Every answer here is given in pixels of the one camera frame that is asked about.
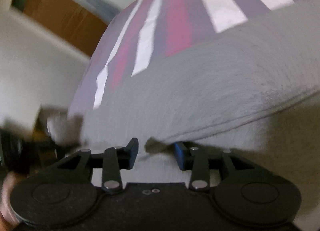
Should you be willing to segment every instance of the brown cardboard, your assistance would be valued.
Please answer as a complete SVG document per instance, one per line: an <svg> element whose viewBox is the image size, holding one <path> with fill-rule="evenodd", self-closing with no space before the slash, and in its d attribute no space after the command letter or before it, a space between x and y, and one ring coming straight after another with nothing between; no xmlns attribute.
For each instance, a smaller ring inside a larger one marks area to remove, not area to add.
<svg viewBox="0 0 320 231"><path fill-rule="evenodd" d="M73 0L27 0L23 13L90 57L107 28Z"/></svg>

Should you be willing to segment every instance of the silver rivet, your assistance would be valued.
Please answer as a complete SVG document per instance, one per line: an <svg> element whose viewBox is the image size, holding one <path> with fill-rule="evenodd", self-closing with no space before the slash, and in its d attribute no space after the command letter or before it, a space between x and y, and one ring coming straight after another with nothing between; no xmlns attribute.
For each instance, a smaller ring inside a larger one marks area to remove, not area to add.
<svg viewBox="0 0 320 231"><path fill-rule="evenodd" d="M142 193L144 195L150 195L152 193L152 191L150 191L149 189L145 189L145 190L142 191Z"/></svg>
<svg viewBox="0 0 320 231"><path fill-rule="evenodd" d="M151 192L153 192L153 193L159 193L159 192L160 192L160 190L159 190L159 189L157 189L157 188L153 188L153 189L151 190Z"/></svg>
<svg viewBox="0 0 320 231"><path fill-rule="evenodd" d="M195 189L199 189L199 188L205 188L207 187L208 183L204 180L195 180L191 183L191 185L195 188Z"/></svg>
<svg viewBox="0 0 320 231"><path fill-rule="evenodd" d="M118 183L117 181L115 180L109 180L109 181L106 181L103 186L106 188L106 189L115 189L115 188L118 188L120 186L120 183Z"/></svg>

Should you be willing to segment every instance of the dark object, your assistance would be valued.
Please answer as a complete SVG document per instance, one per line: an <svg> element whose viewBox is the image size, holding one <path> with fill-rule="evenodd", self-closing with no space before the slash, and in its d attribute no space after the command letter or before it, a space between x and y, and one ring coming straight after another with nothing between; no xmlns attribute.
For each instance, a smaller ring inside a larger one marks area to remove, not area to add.
<svg viewBox="0 0 320 231"><path fill-rule="evenodd" d="M133 138L125 148L103 154L90 150L51 165L16 186L11 205L21 230L263 230L298 231L291 221L300 192L289 181L233 153L212 156L198 147L175 143L181 170L192 170L184 183L129 183L122 188L120 169L130 170L138 153ZM102 167L102 187L91 183ZM222 181L209 186L209 169Z"/></svg>
<svg viewBox="0 0 320 231"><path fill-rule="evenodd" d="M52 140L26 142L0 129L0 163L8 171L28 174L31 166L44 168L62 159L66 151Z"/></svg>

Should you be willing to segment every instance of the striped bedding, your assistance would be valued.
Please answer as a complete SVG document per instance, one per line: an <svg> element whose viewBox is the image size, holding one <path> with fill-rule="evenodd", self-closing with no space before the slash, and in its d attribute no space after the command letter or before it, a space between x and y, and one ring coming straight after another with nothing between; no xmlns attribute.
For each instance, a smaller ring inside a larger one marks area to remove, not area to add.
<svg viewBox="0 0 320 231"><path fill-rule="evenodd" d="M104 95L153 61L214 41L229 28L297 1L301 0L137 0L102 36L69 114L98 108Z"/></svg>

